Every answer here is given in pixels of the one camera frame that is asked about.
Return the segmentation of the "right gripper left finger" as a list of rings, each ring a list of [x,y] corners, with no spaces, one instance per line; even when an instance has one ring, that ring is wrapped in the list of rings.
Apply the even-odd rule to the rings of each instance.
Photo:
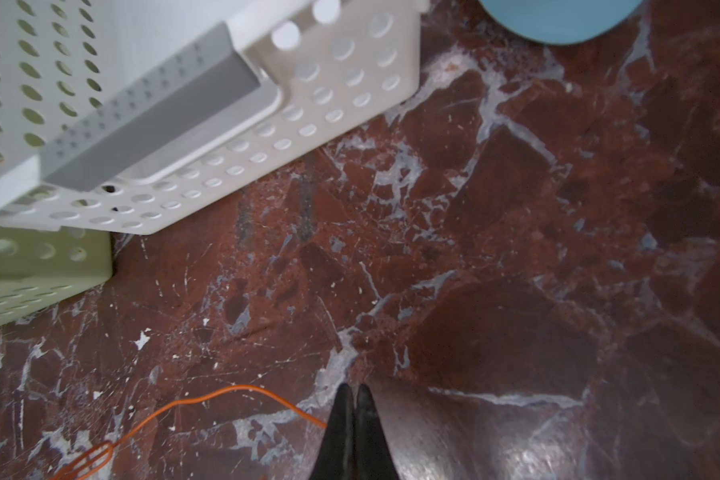
[[[350,480],[355,478],[355,403],[352,388],[341,384],[320,444],[309,480]]]

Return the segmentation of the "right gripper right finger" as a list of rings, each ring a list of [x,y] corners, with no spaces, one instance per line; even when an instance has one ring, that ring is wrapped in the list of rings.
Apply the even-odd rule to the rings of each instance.
[[[399,480],[370,388],[361,384],[355,409],[355,470],[360,480]]]

